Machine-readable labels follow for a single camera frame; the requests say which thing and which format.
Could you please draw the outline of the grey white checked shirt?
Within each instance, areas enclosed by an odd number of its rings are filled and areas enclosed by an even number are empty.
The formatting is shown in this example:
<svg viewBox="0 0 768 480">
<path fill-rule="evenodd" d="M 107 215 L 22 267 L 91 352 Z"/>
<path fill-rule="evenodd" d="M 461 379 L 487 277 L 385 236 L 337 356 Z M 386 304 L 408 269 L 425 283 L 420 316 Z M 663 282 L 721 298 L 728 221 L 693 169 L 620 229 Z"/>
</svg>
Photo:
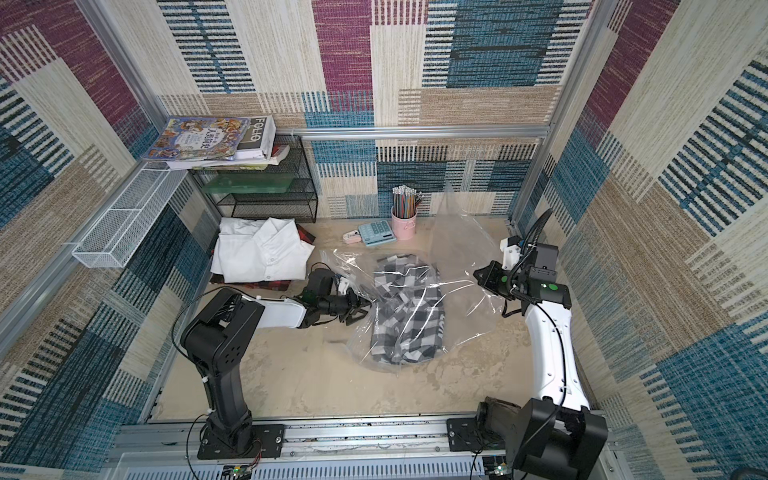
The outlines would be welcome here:
<svg viewBox="0 0 768 480">
<path fill-rule="evenodd" d="M 370 356 L 378 364 L 403 366 L 433 360 L 443 352 L 445 309 L 439 272 L 414 254 L 377 260 Z"/>
</svg>

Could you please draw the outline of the clear plastic vacuum bag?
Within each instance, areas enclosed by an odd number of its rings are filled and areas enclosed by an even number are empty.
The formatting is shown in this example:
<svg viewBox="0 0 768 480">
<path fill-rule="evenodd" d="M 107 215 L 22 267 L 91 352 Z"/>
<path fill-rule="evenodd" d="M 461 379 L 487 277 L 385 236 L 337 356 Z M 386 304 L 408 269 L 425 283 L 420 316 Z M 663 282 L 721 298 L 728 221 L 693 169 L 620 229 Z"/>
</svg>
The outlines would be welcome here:
<svg viewBox="0 0 768 480">
<path fill-rule="evenodd" d="M 498 240 L 447 186 L 423 246 L 326 249 L 320 258 L 352 292 L 370 301 L 345 350 L 358 364 L 395 372 L 423 364 L 494 329 L 503 301 L 482 289 L 476 270 L 501 257 Z"/>
</svg>

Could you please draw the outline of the red black plaid shirt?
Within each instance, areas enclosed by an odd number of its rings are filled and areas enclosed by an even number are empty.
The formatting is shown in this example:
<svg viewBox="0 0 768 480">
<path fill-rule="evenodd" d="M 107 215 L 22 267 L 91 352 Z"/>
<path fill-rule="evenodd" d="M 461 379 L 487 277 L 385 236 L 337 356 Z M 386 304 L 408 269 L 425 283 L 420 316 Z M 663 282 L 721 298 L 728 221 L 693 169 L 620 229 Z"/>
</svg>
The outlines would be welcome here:
<svg viewBox="0 0 768 480">
<path fill-rule="evenodd" d="M 309 245 L 313 245 L 315 243 L 316 236 L 310 233 L 308 230 L 306 230 L 302 225 L 298 225 L 297 230 L 302 242 L 307 243 Z M 224 277 L 221 274 L 216 274 L 214 272 L 211 273 L 210 282 L 216 285 L 225 284 Z M 235 286 L 252 288 L 252 289 L 265 289 L 265 290 L 285 292 L 289 289 L 291 283 L 292 283 L 291 280 L 278 280 L 278 281 L 267 280 L 267 281 L 250 282 L 250 283 L 235 283 Z"/>
</svg>

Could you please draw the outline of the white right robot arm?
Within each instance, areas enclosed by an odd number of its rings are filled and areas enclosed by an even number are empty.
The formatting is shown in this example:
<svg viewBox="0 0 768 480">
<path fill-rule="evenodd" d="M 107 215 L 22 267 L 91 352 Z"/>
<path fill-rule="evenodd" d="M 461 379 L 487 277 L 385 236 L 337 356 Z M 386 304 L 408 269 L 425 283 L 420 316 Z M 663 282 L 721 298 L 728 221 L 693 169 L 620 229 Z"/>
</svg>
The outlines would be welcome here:
<svg viewBox="0 0 768 480">
<path fill-rule="evenodd" d="M 518 236 L 500 243 L 502 261 L 475 271 L 479 286 L 519 303 L 533 348 L 533 392 L 520 407 L 487 398 L 478 423 L 502 438 L 507 479 L 587 479 L 608 439 L 592 412 L 572 345 L 572 300 L 557 282 L 558 249 Z"/>
</svg>

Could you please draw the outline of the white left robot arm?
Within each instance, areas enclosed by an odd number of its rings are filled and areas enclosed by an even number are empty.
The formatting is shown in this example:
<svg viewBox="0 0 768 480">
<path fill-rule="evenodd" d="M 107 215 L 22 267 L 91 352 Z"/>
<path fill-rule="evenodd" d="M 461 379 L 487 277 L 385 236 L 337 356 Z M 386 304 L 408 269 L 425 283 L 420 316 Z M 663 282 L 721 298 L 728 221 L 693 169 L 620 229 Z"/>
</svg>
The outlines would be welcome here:
<svg viewBox="0 0 768 480">
<path fill-rule="evenodd" d="M 208 402 L 200 433 L 199 460 L 262 459 L 281 456 L 285 426 L 256 425 L 240 375 L 241 361 L 258 329 L 307 329 L 328 316 L 345 325 L 363 319 L 372 302 L 328 268 L 310 273 L 297 296 L 263 299 L 234 287 L 217 287 L 214 297 L 181 333 L 179 349 L 201 376 Z"/>
</svg>

